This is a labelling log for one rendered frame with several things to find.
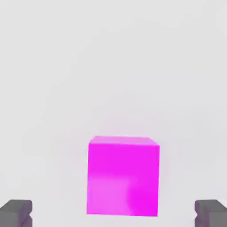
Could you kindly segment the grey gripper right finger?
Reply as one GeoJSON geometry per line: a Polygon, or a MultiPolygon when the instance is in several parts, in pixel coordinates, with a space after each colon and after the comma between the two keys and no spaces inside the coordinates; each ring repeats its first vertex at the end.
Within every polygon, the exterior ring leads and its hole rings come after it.
{"type": "Polygon", "coordinates": [[[196,200],[195,227],[227,227],[227,207],[218,200],[196,200]]]}

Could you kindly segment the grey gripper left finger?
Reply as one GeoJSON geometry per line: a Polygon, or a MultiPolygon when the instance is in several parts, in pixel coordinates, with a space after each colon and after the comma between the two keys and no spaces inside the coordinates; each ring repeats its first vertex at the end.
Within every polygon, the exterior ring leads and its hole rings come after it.
{"type": "Polygon", "coordinates": [[[0,208],[0,227],[33,227],[31,200],[9,200],[0,208]]]}

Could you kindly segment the small magenta cube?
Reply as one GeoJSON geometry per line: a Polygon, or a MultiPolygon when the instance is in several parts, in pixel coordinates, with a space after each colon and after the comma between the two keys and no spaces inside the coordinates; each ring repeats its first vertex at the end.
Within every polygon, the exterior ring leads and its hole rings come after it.
{"type": "Polygon", "coordinates": [[[158,215],[160,147],[148,137],[95,136],[88,146],[90,215],[158,215]]]}

